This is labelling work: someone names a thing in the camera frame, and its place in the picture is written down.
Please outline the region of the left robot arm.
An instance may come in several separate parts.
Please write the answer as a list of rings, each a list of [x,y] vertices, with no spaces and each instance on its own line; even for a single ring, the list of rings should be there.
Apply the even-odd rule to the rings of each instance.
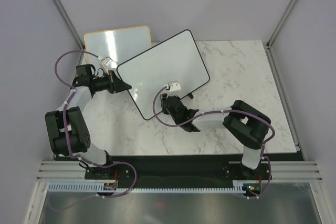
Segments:
[[[55,155],[75,158],[97,167],[98,175],[109,179],[114,175],[115,166],[107,151],[92,144],[82,112],[97,92],[115,94],[130,90],[131,86],[119,79],[114,71],[96,77],[93,70],[93,65],[76,67],[77,76],[70,85],[68,97],[57,110],[46,113],[45,122]]]

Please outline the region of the black-framed whiteboard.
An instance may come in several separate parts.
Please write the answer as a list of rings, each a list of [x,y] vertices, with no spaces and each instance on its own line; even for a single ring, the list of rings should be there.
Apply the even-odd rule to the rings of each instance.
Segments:
[[[210,75],[188,29],[153,46],[117,66],[120,79],[130,85],[128,90],[142,118],[154,117],[155,95],[170,82],[177,81],[186,97],[210,81]]]

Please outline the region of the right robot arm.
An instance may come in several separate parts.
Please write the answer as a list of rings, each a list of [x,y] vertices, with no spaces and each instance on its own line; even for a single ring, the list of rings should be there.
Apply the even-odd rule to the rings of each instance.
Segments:
[[[241,144],[243,156],[240,173],[252,179],[259,173],[259,163],[265,145],[275,136],[269,117],[242,100],[223,110],[202,112],[187,108],[177,96],[160,95],[162,112],[170,115],[174,124],[187,132],[200,132],[209,129],[228,130]]]

